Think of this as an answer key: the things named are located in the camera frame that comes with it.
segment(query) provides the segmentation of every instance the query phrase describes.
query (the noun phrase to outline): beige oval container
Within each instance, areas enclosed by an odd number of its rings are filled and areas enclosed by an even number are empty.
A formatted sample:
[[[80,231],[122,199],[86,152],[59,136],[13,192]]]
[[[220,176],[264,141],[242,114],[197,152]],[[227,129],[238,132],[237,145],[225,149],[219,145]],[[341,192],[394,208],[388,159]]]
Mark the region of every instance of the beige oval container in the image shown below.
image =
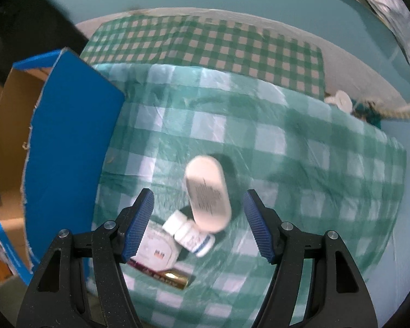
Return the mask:
[[[199,229],[217,233],[231,220],[231,205],[222,166],[212,156],[196,156],[187,164],[185,182]]]

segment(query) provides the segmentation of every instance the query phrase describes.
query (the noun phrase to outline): blue gripper pad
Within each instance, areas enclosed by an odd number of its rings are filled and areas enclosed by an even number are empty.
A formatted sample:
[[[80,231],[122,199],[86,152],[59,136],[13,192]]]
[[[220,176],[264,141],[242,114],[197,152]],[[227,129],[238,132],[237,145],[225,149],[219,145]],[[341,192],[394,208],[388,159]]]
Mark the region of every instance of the blue gripper pad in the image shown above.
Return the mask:
[[[153,205],[153,192],[149,189],[143,189],[132,207],[128,208],[131,211],[136,210],[136,214],[125,232],[125,246],[121,252],[121,258],[124,262],[127,262],[137,254],[144,231],[149,223],[150,215],[153,212]]]
[[[265,257],[269,263],[272,263],[276,257],[273,249],[272,234],[260,213],[259,206],[266,209],[254,190],[246,191],[243,196],[244,213],[254,234],[261,256]]]

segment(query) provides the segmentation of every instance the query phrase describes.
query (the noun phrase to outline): blue cardboard box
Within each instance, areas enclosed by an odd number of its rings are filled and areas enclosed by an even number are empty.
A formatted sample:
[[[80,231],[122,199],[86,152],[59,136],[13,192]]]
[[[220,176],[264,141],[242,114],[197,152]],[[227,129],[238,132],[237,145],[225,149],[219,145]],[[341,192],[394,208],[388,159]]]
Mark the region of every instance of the blue cardboard box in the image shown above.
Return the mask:
[[[0,243],[27,284],[61,229],[90,231],[123,101],[68,49],[13,65],[0,95]]]

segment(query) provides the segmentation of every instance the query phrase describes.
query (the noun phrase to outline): green checkered tablecloth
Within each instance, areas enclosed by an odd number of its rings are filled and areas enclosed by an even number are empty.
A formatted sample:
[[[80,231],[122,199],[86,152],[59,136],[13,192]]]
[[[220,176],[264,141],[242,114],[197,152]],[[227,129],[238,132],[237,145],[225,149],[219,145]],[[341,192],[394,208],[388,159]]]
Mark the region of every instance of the green checkered tablecloth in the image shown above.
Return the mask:
[[[109,21],[81,58],[101,63],[203,66],[234,72],[323,99],[324,61],[310,43],[233,21],[134,15]]]
[[[334,229],[364,277],[384,252],[403,195],[406,153],[380,130],[312,97],[254,78],[197,67],[96,65],[125,92],[99,181],[94,226],[115,218],[142,188],[162,223],[189,204],[185,166],[200,154],[222,164],[233,218],[204,257],[184,251],[191,285],[174,289],[123,266],[140,317],[158,327],[250,327],[274,267],[260,257],[241,209],[254,188],[301,230]],[[304,265],[293,314],[309,288]],[[94,291],[93,272],[88,282]]]

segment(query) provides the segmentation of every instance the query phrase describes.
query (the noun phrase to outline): metal screw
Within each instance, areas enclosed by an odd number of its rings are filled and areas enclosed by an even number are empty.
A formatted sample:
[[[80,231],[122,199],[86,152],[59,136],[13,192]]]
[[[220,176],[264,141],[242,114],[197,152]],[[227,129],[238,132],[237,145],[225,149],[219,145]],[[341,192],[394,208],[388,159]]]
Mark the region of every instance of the metal screw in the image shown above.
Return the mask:
[[[105,227],[105,229],[113,229],[117,224],[115,223],[115,221],[106,221],[103,224],[103,227]]]
[[[281,227],[283,230],[292,230],[293,225],[290,222],[282,222]]]
[[[58,233],[59,238],[65,238],[70,234],[70,231],[68,229],[61,229]]]
[[[327,234],[328,234],[328,236],[329,236],[331,239],[337,239],[337,238],[339,238],[339,235],[337,234],[337,232],[335,232],[335,231],[333,231],[333,230],[329,230]]]

